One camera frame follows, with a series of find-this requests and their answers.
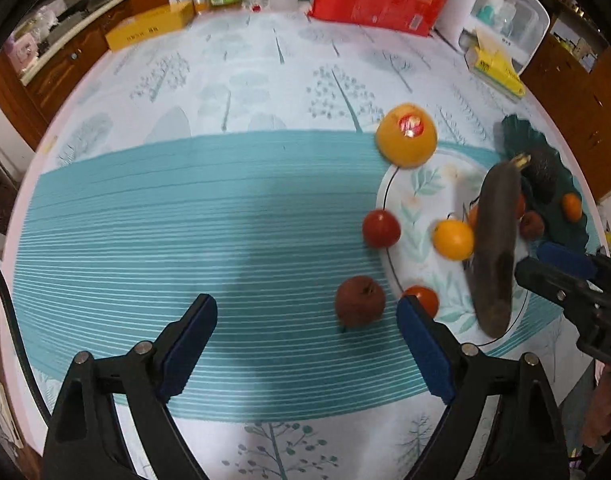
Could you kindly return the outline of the reddish brown lychee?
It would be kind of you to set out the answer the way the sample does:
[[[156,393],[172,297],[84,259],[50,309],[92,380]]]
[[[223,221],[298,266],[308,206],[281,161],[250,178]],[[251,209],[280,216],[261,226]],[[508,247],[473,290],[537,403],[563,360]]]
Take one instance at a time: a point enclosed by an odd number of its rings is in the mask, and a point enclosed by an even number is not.
[[[534,210],[527,211],[519,222],[519,235],[526,242],[534,242],[544,234],[545,226],[542,217]]]

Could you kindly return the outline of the red cherry tomato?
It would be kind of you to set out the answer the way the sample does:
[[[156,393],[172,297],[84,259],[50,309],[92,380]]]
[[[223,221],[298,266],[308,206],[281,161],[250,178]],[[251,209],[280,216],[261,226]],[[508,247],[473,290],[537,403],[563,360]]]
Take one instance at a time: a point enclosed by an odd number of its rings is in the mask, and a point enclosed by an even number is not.
[[[430,318],[437,316],[440,301],[438,295],[431,288],[423,285],[413,285],[404,290],[403,296],[416,298]]]
[[[372,248],[389,248],[398,243],[401,226],[398,219],[386,209],[374,209],[366,214],[362,233],[364,242]]]
[[[523,215],[526,213],[526,210],[527,210],[526,200],[523,197],[523,194],[520,193],[519,198],[517,200],[516,219],[520,220],[523,217]]]

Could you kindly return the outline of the overripe dark banana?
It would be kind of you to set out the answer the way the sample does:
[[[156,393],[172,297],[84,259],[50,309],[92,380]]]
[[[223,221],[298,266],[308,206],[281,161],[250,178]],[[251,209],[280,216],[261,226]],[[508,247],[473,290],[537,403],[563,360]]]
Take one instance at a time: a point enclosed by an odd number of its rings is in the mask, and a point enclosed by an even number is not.
[[[493,339],[511,324],[521,169],[528,162],[519,157],[491,167],[477,200],[475,247],[466,276],[479,327]]]

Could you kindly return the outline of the orange mandarin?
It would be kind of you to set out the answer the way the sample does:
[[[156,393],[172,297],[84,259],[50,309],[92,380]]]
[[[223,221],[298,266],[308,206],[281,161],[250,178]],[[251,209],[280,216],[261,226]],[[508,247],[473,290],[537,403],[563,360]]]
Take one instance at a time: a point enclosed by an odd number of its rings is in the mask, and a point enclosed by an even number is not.
[[[432,245],[443,258],[464,261],[471,257],[475,248],[473,228],[465,221],[445,219],[439,221],[432,231]]]
[[[477,204],[474,204],[470,208],[470,211],[468,211],[468,214],[467,214],[468,224],[470,225],[470,228],[473,230],[475,230],[477,226],[478,212],[479,212],[479,206]]]

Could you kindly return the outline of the large orange with sticker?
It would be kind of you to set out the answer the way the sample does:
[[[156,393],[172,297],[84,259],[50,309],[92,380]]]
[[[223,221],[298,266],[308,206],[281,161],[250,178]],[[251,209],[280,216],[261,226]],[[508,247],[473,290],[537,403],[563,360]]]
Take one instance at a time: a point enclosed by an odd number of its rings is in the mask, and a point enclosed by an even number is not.
[[[438,145],[438,133],[430,115],[412,103],[398,105],[380,122],[377,148],[392,165],[411,169],[423,166]]]

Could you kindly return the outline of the dark red wrinkled fruit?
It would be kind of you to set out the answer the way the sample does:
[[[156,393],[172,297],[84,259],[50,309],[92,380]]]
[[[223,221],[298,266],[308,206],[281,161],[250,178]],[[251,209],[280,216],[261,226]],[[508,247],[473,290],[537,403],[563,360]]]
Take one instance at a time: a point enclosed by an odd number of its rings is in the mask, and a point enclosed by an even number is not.
[[[344,330],[375,323],[386,309],[386,294],[370,276],[356,275],[337,288],[335,312]]]

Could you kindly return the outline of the dark avocado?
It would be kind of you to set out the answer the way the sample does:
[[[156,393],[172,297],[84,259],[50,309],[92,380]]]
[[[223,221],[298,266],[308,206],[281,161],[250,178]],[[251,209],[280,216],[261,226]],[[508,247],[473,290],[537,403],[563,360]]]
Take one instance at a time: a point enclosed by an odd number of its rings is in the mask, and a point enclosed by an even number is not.
[[[532,205],[552,203],[559,175],[557,156],[551,148],[531,148],[522,153],[527,160],[521,169],[527,182]]]

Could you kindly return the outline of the dark green leaf plate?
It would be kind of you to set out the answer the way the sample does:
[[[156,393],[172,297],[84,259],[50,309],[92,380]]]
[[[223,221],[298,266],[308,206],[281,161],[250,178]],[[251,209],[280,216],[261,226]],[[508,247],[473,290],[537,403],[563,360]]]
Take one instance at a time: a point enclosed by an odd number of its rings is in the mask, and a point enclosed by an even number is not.
[[[502,122],[503,147],[507,158],[529,155],[528,166],[521,170],[523,196],[529,210],[535,210],[545,226],[545,238],[574,252],[585,252],[589,242],[586,232],[587,215],[581,211],[578,221],[566,218],[561,200],[566,194],[581,192],[575,187],[571,171],[563,164],[559,151],[550,146],[543,133],[533,128],[529,120],[516,114]]]

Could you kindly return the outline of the yellow tissue pack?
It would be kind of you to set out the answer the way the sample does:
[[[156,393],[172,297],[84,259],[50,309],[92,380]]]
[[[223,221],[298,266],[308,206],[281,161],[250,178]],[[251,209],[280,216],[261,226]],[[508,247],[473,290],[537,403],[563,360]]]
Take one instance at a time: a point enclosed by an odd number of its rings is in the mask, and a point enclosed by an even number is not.
[[[506,94],[509,99],[522,100],[526,95],[526,87],[511,64],[503,44],[481,28],[476,30],[475,36],[475,43],[465,54],[468,70]]]

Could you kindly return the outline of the white storage box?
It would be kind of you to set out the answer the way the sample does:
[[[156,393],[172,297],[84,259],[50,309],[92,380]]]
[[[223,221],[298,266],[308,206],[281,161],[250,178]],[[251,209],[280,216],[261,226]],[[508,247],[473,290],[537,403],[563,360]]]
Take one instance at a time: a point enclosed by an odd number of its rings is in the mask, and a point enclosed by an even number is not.
[[[458,46],[466,52],[477,32],[494,37],[511,58],[518,75],[528,67],[551,26],[539,0],[473,0]]]

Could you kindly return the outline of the tree pattern tablecloth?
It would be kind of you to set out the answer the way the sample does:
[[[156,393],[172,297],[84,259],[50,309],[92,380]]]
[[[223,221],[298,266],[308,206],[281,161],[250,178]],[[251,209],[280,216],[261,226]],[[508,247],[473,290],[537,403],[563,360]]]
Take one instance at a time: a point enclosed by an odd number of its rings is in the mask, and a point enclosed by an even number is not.
[[[417,168],[375,141],[403,103],[437,128]],[[430,240],[477,196],[512,114],[560,146],[536,102],[508,100],[442,40],[299,12],[202,16],[106,54],[52,123],[8,235],[46,403],[78,352],[121,356],[209,294],[216,330],[170,410],[211,478],[398,479],[443,411],[395,322],[415,284],[458,339],[535,353],[563,400],[590,359],[560,310],[516,289],[508,333],[485,336],[462,266]],[[397,244],[364,242],[374,209],[398,219]],[[344,330],[335,296],[356,275],[386,309]]]

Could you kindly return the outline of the wooden cabinet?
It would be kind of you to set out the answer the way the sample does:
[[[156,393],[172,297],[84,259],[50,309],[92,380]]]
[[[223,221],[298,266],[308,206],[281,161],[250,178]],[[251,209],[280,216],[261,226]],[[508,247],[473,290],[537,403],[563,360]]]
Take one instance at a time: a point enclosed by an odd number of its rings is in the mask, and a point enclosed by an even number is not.
[[[132,14],[112,0],[63,35],[24,75],[0,53],[0,108],[29,148],[38,147],[68,96],[108,51],[106,34]]]

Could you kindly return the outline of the yellow cardboard box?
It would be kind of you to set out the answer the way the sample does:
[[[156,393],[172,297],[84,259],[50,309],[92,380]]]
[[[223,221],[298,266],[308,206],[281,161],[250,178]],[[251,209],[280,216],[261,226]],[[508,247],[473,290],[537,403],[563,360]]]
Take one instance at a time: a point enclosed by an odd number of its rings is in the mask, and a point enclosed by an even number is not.
[[[134,44],[185,28],[194,19],[194,3],[190,0],[158,6],[126,18],[106,35],[108,48],[120,51]]]

